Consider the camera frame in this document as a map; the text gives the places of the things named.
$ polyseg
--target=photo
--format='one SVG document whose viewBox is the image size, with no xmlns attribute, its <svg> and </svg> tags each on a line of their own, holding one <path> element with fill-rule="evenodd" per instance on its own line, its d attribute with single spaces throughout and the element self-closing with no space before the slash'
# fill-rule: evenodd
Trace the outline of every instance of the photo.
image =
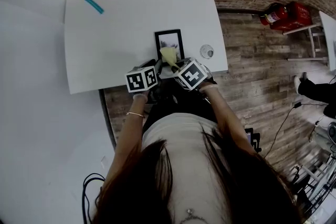
<svg viewBox="0 0 336 224">
<path fill-rule="evenodd" d="M 169 47 L 176 49 L 177 61 L 184 59 L 181 31 L 179 29 L 155 32 L 157 56 L 162 59 L 160 49 Z"/>
</svg>

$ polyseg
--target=electrical cable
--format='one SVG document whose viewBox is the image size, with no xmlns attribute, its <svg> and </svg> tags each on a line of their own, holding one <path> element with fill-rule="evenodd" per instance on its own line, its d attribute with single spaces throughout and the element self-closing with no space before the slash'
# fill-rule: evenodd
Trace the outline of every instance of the electrical cable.
<svg viewBox="0 0 336 224">
<path fill-rule="evenodd" d="M 315 131 L 315 128 L 316 128 L 316 125 L 314 126 L 313 130 L 311 131 L 308 137 L 310 137 L 313 134 L 313 132 Z"/>
<path fill-rule="evenodd" d="M 301 104 L 301 105 L 327 105 L 327 104 Z"/>
<path fill-rule="evenodd" d="M 322 115 L 318 120 L 317 123 L 319 123 L 320 121 L 322 121 L 324 119 L 324 115 Z"/>
<path fill-rule="evenodd" d="M 94 178 L 90 178 L 89 180 L 87 180 L 90 176 L 92 175 L 99 175 L 101 176 L 100 177 L 94 177 Z M 82 192 L 82 214 L 83 214 L 83 221 L 84 221 L 84 224 L 87 224 L 87 218 L 86 218 L 86 212 L 85 212 L 85 199 L 87 200 L 88 202 L 88 210 L 87 210 L 87 215 L 88 215 L 88 219 L 89 219 L 89 222 L 92 223 L 92 220 L 91 220 L 91 217 L 90 217 L 90 201 L 86 195 L 86 187 L 88 186 L 88 184 L 93 181 L 93 180 L 100 180 L 100 181 L 105 181 L 105 178 L 100 175 L 100 174 L 97 174 L 97 173 L 92 173 L 90 175 L 88 175 L 84 181 L 83 181 L 83 192 Z M 94 200 L 94 203 L 96 204 L 97 206 L 97 199 L 98 199 L 99 195 L 97 196 L 97 198 Z"/>
<path fill-rule="evenodd" d="M 264 157 L 264 158 L 266 158 L 266 157 L 267 157 L 267 155 L 268 155 L 268 153 L 270 153 L 270 152 L 271 152 L 271 150 L 272 150 L 272 148 L 273 148 L 273 145 L 274 145 L 274 143 L 275 143 L 275 140 L 277 139 L 278 133 L 280 132 L 280 129 L 281 129 L 281 127 L 283 126 L 283 124 L 285 123 L 286 119 L 287 119 L 287 118 L 288 118 L 288 116 L 289 116 L 289 113 L 290 113 L 290 112 L 291 112 L 293 109 L 294 109 L 294 107 L 292 107 L 292 108 L 290 109 L 290 111 L 288 112 L 288 114 L 287 114 L 287 116 L 286 116 L 285 120 L 282 122 L 282 124 L 281 124 L 281 126 L 280 126 L 279 130 L 277 131 L 277 133 L 276 133 L 276 135 L 275 135 L 275 137 L 274 137 L 274 141 L 273 141 L 273 143 L 272 143 L 272 146 L 271 146 L 271 148 L 269 149 L 269 151 L 266 153 L 266 155 L 265 155 L 265 157 Z"/>
<path fill-rule="evenodd" d="M 281 126 L 280 126 L 280 128 L 279 128 L 279 130 L 277 131 L 277 133 L 276 133 L 276 135 L 275 135 L 275 137 L 274 137 L 274 140 L 273 140 L 273 143 L 272 143 L 272 146 L 271 146 L 271 148 L 269 149 L 269 151 L 266 153 L 266 155 L 265 155 L 265 157 L 264 158 L 266 158 L 267 157 L 267 155 L 271 152 L 271 150 L 272 150 L 272 148 L 273 148 L 273 146 L 274 146 L 274 144 L 275 144 L 275 141 L 276 141 L 276 139 L 277 139 L 277 136 L 278 136 L 278 133 L 280 132 L 280 130 L 281 130 L 281 127 L 283 126 L 283 124 L 285 123 L 285 121 L 286 121 L 286 119 L 288 118 L 288 116 L 289 116 L 289 114 L 290 114 L 290 112 L 293 110 L 293 109 L 297 109 L 297 108 L 299 108 L 300 106 L 302 106 L 302 105 L 326 105 L 326 104 L 301 104 L 301 102 L 298 102 L 298 103 L 296 103 L 291 109 L 290 109 L 290 111 L 288 112 L 288 114 L 287 114 L 287 116 L 286 116 L 286 118 L 285 118 L 285 120 L 282 122 L 282 124 L 281 124 Z"/>
<path fill-rule="evenodd" d="M 96 207 L 98 207 L 97 200 L 98 200 L 98 198 L 99 198 L 99 196 L 101 194 L 101 189 L 102 189 L 102 187 L 100 187 L 99 194 L 98 194 L 98 196 L 94 200 L 94 203 L 95 203 Z"/>
<path fill-rule="evenodd" d="M 332 78 L 332 80 L 330 80 L 329 84 L 330 84 L 335 78 L 336 78 L 336 75 L 335 75 L 335 77 Z"/>
<path fill-rule="evenodd" d="M 333 156 L 334 158 L 336 158 L 336 157 L 335 157 L 336 148 L 335 148 L 335 150 L 333 151 L 333 150 L 332 150 L 332 147 L 333 147 L 333 146 L 336 147 L 336 144 L 332 144 L 332 145 L 330 146 L 330 151 L 332 152 L 332 156 Z"/>
<path fill-rule="evenodd" d="M 325 129 L 325 130 L 328 129 L 328 127 L 324 127 L 324 126 L 321 126 L 321 125 L 319 125 L 319 124 L 317 124 L 317 126 L 320 127 L 320 128 L 322 128 L 322 129 Z"/>
</svg>

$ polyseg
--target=fire extinguisher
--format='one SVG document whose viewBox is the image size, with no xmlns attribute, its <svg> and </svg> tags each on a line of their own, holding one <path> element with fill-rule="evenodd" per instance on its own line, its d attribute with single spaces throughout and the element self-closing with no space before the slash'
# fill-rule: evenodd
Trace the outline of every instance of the fire extinguisher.
<svg viewBox="0 0 336 224">
<path fill-rule="evenodd" d="M 263 25 L 272 24 L 281 19 L 287 19 L 288 11 L 285 5 L 281 3 L 273 3 L 268 10 L 259 15 Z"/>
</svg>

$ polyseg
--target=yellow object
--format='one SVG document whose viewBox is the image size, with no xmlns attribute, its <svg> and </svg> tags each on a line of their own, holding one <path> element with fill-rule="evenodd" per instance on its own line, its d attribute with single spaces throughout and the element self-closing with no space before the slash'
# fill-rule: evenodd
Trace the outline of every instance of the yellow object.
<svg viewBox="0 0 336 224">
<path fill-rule="evenodd" d="M 177 62 L 176 58 L 176 49 L 170 47 L 164 47 L 160 49 L 160 53 L 166 62 L 172 67 L 175 66 L 179 68 L 175 63 Z"/>
</svg>

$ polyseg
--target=necklace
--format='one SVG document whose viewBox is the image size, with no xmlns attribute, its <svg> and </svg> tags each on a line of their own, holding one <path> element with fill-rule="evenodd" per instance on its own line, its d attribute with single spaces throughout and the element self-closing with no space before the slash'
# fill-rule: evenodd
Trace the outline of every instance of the necklace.
<svg viewBox="0 0 336 224">
<path fill-rule="evenodd" d="M 203 223 L 208 224 L 208 222 L 206 222 L 204 218 L 195 216 L 195 215 L 194 215 L 194 210 L 193 210 L 193 209 L 189 208 L 189 209 L 187 209 L 186 212 L 188 213 L 188 216 L 187 216 L 185 219 L 183 219 L 183 220 L 180 222 L 180 224 L 183 224 L 183 223 L 185 223 L 185 222 L 187 222 L 187 221 L 189 221 L 189 220 L 194 220 L 194 219 L 200 220 L 200 221 L 202 221 Z"/>
</svg>

